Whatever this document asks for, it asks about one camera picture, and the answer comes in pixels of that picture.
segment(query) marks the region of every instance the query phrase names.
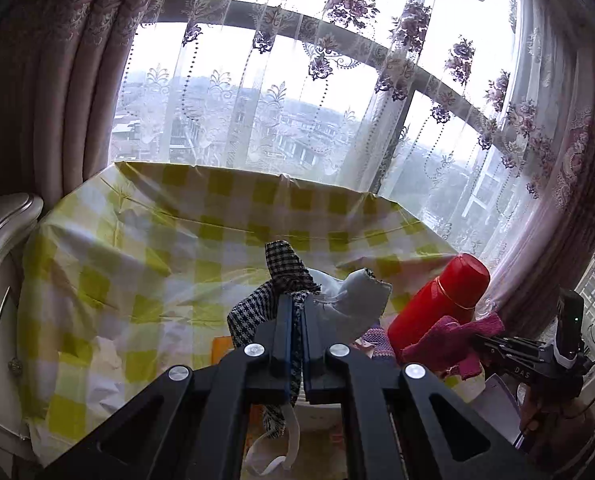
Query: yellow checkered tablecloth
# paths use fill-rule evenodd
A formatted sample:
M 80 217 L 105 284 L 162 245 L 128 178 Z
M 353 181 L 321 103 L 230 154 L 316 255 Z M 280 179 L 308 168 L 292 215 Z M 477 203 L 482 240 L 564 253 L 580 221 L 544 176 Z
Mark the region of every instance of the yellow checkered tablecloth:
M 24 253 L 21 399 L 46 464 L 174 364 L 210 364 L 226 314 L 268 279 L 264 243 L 393 284 L 383 322 L 454 255 L 393 202 L 287 178 L 120 162 L 65 197 Z

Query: red water bottle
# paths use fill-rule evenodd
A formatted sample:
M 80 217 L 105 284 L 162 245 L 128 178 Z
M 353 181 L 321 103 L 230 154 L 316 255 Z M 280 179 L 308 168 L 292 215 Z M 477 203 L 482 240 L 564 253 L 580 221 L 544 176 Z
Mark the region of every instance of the red water bottle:
M 480 260 L 458 254 L 437 278 L 420 288 L 389 326 L 388 338 L 395 354 L 417 343 L 442 316 L 468 323 L 490 280 Z

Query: curtain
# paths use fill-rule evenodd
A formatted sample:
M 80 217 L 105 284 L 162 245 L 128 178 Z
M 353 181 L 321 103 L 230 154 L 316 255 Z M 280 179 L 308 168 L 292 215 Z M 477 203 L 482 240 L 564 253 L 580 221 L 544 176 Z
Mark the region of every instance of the curtain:
M 0 192 L 51 207 L 107 164 L 137 25 L 163 0 L 14 0 L 0 20 Z
M 378 193 L 486 264 L 480 315 L 540 332 L 595 240 L 594 49 L 563 1 L 165 0 L 109 161 Z

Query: black and white checkered cloth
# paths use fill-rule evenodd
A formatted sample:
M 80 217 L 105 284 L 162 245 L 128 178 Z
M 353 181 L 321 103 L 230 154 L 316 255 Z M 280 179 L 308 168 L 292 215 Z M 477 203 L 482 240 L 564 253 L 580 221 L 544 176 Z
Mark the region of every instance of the black and white checkered cloth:
M 280 294 L 293 298 L 293 333 L 291 348 L 291 404 L 295 404 L 302 379 L 302 334 L 301 312 L 306 296 L 319 292 L 311 274 L 289 243 L 281 240 L 266 244 L 266 266 L 270 280 L 260 285 L 248 298 L 235 305 L 226 317 L 232 343 L 236 347 L 253 342 L 259 324 L 277 316 Z M 284 417 L 279 406 L 265 406 L 263 423 L 266 431 L 273 430 L 271 437 L 284 433 Z

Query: pink towel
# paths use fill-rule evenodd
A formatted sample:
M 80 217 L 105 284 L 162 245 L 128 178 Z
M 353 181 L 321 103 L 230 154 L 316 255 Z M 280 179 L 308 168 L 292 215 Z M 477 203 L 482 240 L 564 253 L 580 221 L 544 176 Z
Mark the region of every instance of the pink towel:
M 468 379 L 481 371 L 480 358 L 471 347 L 470 338 L 474 334 L 492 336 L 503 330 L 504 325 L 497 314 L 463 325 L 444 316 L 417 343 L 402 350 L 398 359 L 400 364 L 423 364 L 433 372 L 443 372 L 457 365 L 462 378 Z

